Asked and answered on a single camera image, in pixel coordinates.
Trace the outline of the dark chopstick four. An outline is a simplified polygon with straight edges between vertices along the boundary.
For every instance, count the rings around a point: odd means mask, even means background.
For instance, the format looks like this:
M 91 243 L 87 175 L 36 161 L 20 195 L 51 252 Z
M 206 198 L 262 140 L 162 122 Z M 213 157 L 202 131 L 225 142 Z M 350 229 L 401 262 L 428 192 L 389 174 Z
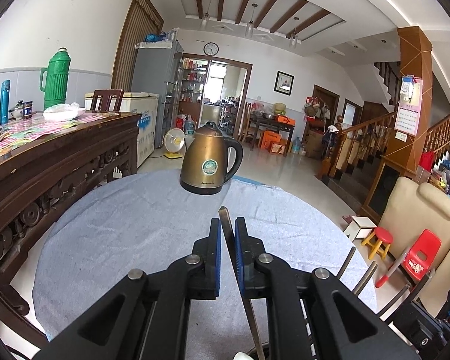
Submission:
M 378 317 L 385 314 L 390 308 L 392 308 L 401 297 L 410 289 L 410 284 L 406 283 L 403 288 L 377 313 Z

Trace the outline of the dark chopstick one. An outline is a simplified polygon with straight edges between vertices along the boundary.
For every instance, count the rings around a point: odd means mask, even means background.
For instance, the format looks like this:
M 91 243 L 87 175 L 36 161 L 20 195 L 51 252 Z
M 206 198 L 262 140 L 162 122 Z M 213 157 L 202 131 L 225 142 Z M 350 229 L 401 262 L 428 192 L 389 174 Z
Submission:
M 238 288 L 240 290 L 241 300 L 247 318 L 247 323 L 249 325 L 249 330 L 253 338 L 254 352 L 259 360 L 265 360 L 266 357 L 263 349 L 263 343 L 257 327 L 257 320 L 255 318 L 254 308 L 252 306 L 251 300 L 245 298 L 243 295 L 245 282 L 244 282 L 244 267 L 243 267 L 243 258 L 241 256 L 240 242 L 236 237 L 237 233 L 232 228 L 232 220 L 229 214 L 229 210 L 226 208 L 226 206 L 222 205 L 218 209 L 218 216 L 221 222 L 229 257 L 234 267 L 235 279 Z

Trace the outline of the white plastic spoon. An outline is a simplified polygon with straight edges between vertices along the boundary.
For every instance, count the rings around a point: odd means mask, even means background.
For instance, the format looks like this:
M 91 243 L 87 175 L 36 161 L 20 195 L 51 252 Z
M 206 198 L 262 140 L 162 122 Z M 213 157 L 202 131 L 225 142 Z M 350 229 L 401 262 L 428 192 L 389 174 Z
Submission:
M 233 360 L 254 360 L 254 359 L 246 353 L 238 352 L 235 354 Z

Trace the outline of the dark chopstick three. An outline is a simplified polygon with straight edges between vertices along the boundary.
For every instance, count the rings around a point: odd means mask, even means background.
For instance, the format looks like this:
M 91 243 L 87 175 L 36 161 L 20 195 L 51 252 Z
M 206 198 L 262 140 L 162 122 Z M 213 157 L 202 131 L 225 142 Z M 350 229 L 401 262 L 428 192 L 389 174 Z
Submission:
M 376 261 L 372 261 L 369 265 L 367 271 L 363 274 L 359 282 L 355 285 L 352 292 L 355 296 L 359 296 L 362 290 L 367 286 L 368 282 L 373 278 L 378 267 L 378 263 Z

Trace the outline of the dark chopstick two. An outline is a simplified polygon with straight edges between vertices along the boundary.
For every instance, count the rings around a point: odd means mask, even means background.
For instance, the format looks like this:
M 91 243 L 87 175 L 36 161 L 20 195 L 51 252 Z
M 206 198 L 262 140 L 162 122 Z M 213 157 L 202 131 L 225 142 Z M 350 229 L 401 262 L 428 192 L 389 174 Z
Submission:
M 354 246 L 352 246 L 345 258 L 345 261 L 343 261 L 343 264 L 341 265 L 339 271 L 337 272 L 337 279 L 340 280 L 342 278 L 342 276 L 344 275 L 347 267 L 349 266 L 353 255 L 355 254 L 356 248 Z

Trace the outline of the red child chair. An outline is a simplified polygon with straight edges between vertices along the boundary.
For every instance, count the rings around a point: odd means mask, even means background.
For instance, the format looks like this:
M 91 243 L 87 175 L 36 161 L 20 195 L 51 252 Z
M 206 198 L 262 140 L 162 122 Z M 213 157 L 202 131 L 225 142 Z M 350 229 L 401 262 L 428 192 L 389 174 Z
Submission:
M 432 268 L 440 247 L 440 238 L 432 231 L 424 229 L 415 243 L 407 247 L 387 272 L 376 281 L 375 287 L 380 288 L 399 267 L 403 268 L 413 281 L 419 282 Z

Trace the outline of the red yellow stool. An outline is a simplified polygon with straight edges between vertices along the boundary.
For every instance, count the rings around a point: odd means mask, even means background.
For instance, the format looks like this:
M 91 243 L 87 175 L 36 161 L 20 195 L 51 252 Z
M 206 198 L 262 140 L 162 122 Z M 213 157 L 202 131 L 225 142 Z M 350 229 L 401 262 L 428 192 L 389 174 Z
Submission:
M 385 260 L 392 244 L 393 235 L 382 227 L 375 227 L 361 242 L 361 246 L 366 246 L 370 249 L 367 256 L 370 261 L 376 255 Z

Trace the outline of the bronze electric kettle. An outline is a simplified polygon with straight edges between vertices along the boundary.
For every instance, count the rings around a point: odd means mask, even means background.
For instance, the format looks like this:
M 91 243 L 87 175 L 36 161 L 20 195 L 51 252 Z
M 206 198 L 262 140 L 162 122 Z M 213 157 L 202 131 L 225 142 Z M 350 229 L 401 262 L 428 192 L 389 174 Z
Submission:
M 243 147 L 224 136 L 215 122 L 196 130 L 187 147 L 180 171 L 180 185 L 193 194 L 213 195 L 237 173 L 243 160 Z

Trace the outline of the small white stool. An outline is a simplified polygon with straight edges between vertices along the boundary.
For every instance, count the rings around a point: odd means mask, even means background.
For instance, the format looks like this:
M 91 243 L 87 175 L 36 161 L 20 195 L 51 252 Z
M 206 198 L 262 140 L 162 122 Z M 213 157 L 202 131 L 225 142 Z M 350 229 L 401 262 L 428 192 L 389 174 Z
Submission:
M 376 227 L 376 224 L 365 216 L 351 215 L 347 218 L 347 227 L 344 230 L 351 242 L 366 238 L 370 232 Z

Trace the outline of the small electric fan heater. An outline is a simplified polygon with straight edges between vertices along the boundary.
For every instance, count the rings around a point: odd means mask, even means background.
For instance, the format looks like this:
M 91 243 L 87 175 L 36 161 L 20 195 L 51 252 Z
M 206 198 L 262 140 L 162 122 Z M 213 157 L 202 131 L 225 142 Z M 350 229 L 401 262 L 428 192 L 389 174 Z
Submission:
M 163 139 L 163 144 L 166 149 L 164 156 L 168 159 L 178 159 L 183 157 L 183 149 L 185 147 L 185 134 L 180 128 L 173 128 L 169 130 Z

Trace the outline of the dark wooden side table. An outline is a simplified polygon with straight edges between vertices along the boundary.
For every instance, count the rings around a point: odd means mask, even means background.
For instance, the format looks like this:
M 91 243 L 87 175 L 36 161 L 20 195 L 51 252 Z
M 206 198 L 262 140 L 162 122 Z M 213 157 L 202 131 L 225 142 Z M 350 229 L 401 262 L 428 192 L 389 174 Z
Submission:
M 276 118 L 267 119 L 266 117 L 263 116 L 251 116 L 249 122 L 250 122 L 249 125 L 255 128 L 255 131 L 252 133 L 252 140 L 251 140 L 252 150 L 255 147 L 257 147 L 258 142 L 263 142 L 264 134 L 266 131 L 270 131 L 276 134 L 287 133 L 288 136 L 285 143 L 283 156 L 286 157 L 288 155 L 293 138 L 295 125 L 292 126 L 282 124 L 279 123 L 276 120 Z

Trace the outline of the orange box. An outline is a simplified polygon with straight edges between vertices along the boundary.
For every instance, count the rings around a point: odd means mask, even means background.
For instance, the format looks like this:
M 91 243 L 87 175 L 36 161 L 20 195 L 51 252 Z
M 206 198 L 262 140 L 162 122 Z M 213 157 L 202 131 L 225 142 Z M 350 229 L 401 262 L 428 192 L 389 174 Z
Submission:
M 294 126 L 296 124 L 296 121 L 294 119 L 289 118 L 288 116 L 285 115 L 278 115 L 276 120 L 279 123 L 285 124 L 285 125 L 292 125 Z

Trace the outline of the grey refrigerator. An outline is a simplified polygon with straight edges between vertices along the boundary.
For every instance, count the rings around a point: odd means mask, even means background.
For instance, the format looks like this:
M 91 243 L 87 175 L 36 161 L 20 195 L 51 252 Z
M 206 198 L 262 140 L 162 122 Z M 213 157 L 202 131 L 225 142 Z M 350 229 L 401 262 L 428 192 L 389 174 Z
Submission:
M 141 42 L 136 44 L 135 51 L 131 91 L 158 95 L 154 138 L 154 148 L 158 149 L 166 133 L 176 124 L 183 78 L 183 47 L 177 40 Z

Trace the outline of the framed wall picture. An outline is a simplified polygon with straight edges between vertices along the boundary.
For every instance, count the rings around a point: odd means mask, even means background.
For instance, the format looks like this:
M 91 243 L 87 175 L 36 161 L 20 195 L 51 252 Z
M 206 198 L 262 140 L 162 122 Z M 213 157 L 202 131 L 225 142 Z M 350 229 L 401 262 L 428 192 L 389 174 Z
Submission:
M 294 76 L 278 71 L 275 77 L 274 92 L 290 96 L 293 88 Z

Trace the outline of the wall calendar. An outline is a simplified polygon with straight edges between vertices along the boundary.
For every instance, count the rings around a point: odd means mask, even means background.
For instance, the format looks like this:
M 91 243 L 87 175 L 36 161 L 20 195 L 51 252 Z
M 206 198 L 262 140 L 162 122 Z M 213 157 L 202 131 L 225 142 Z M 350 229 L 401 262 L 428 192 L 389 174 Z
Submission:
M 414 76 L 401 78 L 394 129 L 415 137 L 419 130 L 423 80 Z

